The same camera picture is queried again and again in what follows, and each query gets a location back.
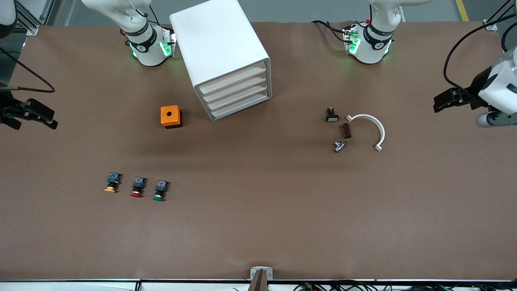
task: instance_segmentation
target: brown table surface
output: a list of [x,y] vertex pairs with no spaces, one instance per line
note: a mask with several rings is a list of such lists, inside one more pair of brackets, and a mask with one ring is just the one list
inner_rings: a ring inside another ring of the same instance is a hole
[[[256,265],[277,279],[515,278],[517,127],[432,107],[447,53],[478,25],[402,23],[385,59],[363,65],[321,26],[254,23],[274,97],[216,122],[181,57],[145,67],[117,27],[41,27],[21,61],[56,93],[15,96],[59,126],[0,127],[0,278],[235,279]],[[478,32],[450,77],[467,86],[500,55],[498,35]],[[10,85],[44,86],[19,66]],[[159,123],[172,104],[183,128]],[[383,122],[383,150],[360,120],[333,153],[361,113]],[[111,171],[117,194],[103,191]],[[129,196],[134,176],[144,198]],[[151,198],[159,179],[166,202]]]

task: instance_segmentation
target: cable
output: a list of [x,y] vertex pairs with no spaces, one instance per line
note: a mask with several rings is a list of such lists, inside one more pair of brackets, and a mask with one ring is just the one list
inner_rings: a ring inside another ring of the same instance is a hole
[[475,288],[479,288],[480,291],[496,291],[496,288],[492,287],[492,286],[489,286],[489,285],[484,285],[484,284],[479,284],[479,283],[475,283],[475,282],[460,282],[452,287],[449,287],[449,288],[445,288],[443,287],[442,285],[439,285],[439,287],[441,287],[442,290],[452,290],[456,287],[475,287]]
[[507,52],[508,49],[506,48],[506,36],[508,35],[508,33],[510,32],[510,30],[512,30],[512,28],[516,27],[517,26],[517,22],[513,23],[512,25],[510,25],[506,30],[505,30],[505,33],[503,33],[503,36],[501,36],[501,48],[503,49],[504,52]]
[[366,27],[368,27],[368,24],[367,24],[367,25],[361,25],[361,23],[365,23],[365,22],[359,22],[359,21],[357,21],[357,20],[355,21],[355,24],[357,24],[357,25],[361,26],[362,28],[366,28]]
[[505,11],[505,12],[503,12],[503,14],[501,14],[501,15],[497,18],[497,20],[501,19],[501,17],[503,17],[506,13],[508,13],[508,11],[510,11],[510,9],[512,9],[512,8],[513,8],[513,4],[512,4],[512,5],[510,5],[510,7],[508,7],[508,9],[506,9],[506,11]]
[[[17,53],[17,54],[20,54],[20,52],[8,52],[8,53]],[[0,54],[5,54],[5,52],[0,52]]]
[[156,24],[160,25],[160,22],[158,22],[158,18],[156,17],[155,11],[153,10],[153,7],[151,5],[149,5],[149,8],[151,9],[151,12],[153,13],[153,15],[155,17]]
[[459,90],[461,90],[465,95],[467,95],[468,97],[470,97],[471,99],[474,99],[474,97],[469,93],[467,92],[467,90],[465,90],[463,87],[461,87],[460,85],[452,82],[449,77],[447,77],[447,66],[449,65],[449,60],[453,54],[453,52],[456,50],[456,48],[458,48],[458,46],[467,38],[469,37],[470,35],[472,35],[473,33],[477,32],[477,31],[480,31],[481,29],[487,27],[487,26],[491,26],[491,25],[494,25],[496,23],[499,23],[501,21],[505,21],[507,19],[510,19],[512,17],[514,17],[515,14],[511,14],[511,15],[508,15],[508,16],[505,16],[501,19],[498,19],[496,21],[492,21],[492,22],[489,22],[487,24],[484,24],[472,31],[470,31],[469,33],[467,33],[465,36],[463,36],[460,40],[458,40],[458,42],[452,47],[451,51],[449,52],[449,54],[447,55],[447,58],[445,59],[445,64],[444,64],[444,78],[445,78],[445,81],[447,81],[447,83],[453,85],[454,87],[458,88]]
[[[147,14],[147,13],[142,14],[142,13],[140,12],[140,10],[138,10],[138,9],[135,9],[134,11],[136,11],[136,12],[137,12],[138,14],[140,14],[140,16],[142,16],[142,17],[147,18],[147,17],[149,16],[149,14]],[[147,19],[147,21],[149,21],[150,23],[154,23],[154,24],[158,24],[158,25],[160,25],[158,22],[155,22],[155,21],[152,21],[152,20],[149,20],[149,19]]]
[[316,286],[318,289],[320,289],[320,291],[327,291],[327,289],[323,288],[323,286],[321,285],[314,285]]
[[52,86],[50,83],[47,82],[47,80],[45,80],[43,77],[41,77],[40,75],[36,74],[33,70],[31,70],[29,67],[25,66],[22,62],[18,61],[17,59],[15,59],[8,51],[4,50],[4,48],[0,47],[0,51],[2,51],[6,56],[8,56],[9,58],[11,58],[11,60],[15,61],[17,64],[19,64],[20,66],[22,66],[24,69],[26,69],[27,71],[29,71],[31,74],[33,74],[34,76],[36,76],[38,79],[40,79],[41,81],[43,81],[43,83],[47,84],[48,87],[50,87],[50,90],[42,90],[42,89],[35,89],[35,88],[26,88],[26,87],[18,87],[18,90],[22,90],[22,91],[33,91],[33,92],[43,92],[43,93],[54,93],[56,92],[56,89],[54,88],[54,86]]
[[360,287],[360,286],[358,286],[358,285],[353,285],[352,287],[349,287],[349,288],[347,288],[347,289],[345,289],[345,288],[343,288],[343,287],[341,287],[341,286],[339,286],[339,287],[340,287],[340,290],[342,290],[342,291],[350,291],[350,290],[352,290],[353,288],[357,288],[357,289],[359,289],[359,290],[361,290],[361,291],[364,291],[364,290],[363,290],[363,288],[361,288],[361,287]]
[[487,22],[490,22],[492,20],[492,18],[494,18],[499,13],[499,11],[501,11],[506,5],[508,5],[508,3],[510,3],[510,1],[512,1],[512,0],[506,1],[506,3],[504,3],[501,7],[499,7],[499,9],[492,16],[490,16],[490,18],[488,18]]
[[314,20],[314,21],[311,21],[311,23],[321,23],[323,24],[325,27],[327,27],[328,29],[330,29],[330,31],[332,32],[332,34],[334,34],[334,36],[339,39],[340,41],[342,42],[346,42],[346,43],[351,43],[349,40],[344,40],[342,39],[341,37],[339,37],[335,32],[339,32],[339,33],[343,33],[343,30],[339,30],[337,28],[334,28],[332,26],[330,26],[330,23],[327,21],[326,23],[321,21],[321,20]]

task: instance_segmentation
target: orange push button box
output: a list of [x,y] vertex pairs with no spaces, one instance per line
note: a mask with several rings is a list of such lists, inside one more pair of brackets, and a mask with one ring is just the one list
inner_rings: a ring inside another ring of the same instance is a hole
[[162,125],[167,129],[183,126],[181,121],[181,110],[177,105],[162,107],[160,116]]

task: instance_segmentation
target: gray floor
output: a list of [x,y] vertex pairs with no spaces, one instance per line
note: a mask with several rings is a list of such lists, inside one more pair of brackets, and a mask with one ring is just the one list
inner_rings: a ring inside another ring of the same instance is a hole
[[[154,0],[153,8],[161,23],[170,23],[169,15],[194,6],[206,0]],[[310,22],[324,20],[341,22],[346,20],[363,20],[369,16],[366,0],[239,0],[244,12],[252,22]],[[464,0],[471,20],[488,18],[505,0]],[[407,21],[461,21],[455,0],[434,0],[420,6],[404,7]],[[86,8],[81,0],[56,0],[53,8],[51,25],[72,26],[114,26],[115,23],[104,15]],[[501,30],[508,23],[500,25]],[[23,34],[12,34],[0,40],[0,46],[13,51],[20,51],[25,40]],[[517,32],[509,35],[508,45],[517,43]],[[8,83],[14,63],[0,55],[0,81]]]
[[[154,0],[153,9],[160,23],[170,23],[169,15],[192,7],[206,0]],[[56,20],[58,25],[115,25],[107,17],[86,8],[80,0],[67,4],[68,11]],[[363,20],[369,17],[365,0],[239,0],[242,9],[251,22],[311,22],[324,20],[341,22]],[[461,20],[454,0],[434,0],[421,6],[406,7],[408,21],[459,21]]]

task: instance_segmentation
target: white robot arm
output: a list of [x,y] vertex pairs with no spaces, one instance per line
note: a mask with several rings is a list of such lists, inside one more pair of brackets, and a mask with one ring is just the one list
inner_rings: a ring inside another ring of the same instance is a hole
[[488,108],[476,123],[481,127],[517,125],[517,52],[513,48],[474,77],[469,87],[450,88],[434,97],[434,112],[470,105]]
[[151,25],[137,12],[152,0],[82,0],[84,5],[113,20],[129,39],[133,55],[145,66],[157,66],[174,53],[175,35],[167,28]]
[[17,22],[14,0],[0,0],[0,38],[8,36]]
[[388,53],[393,33],[401,21],[399,6],[416,6],[432,0],[368,0],[372,9],[369,23],[353,25],[344,32],[348,54],[365,64],[375,64]]

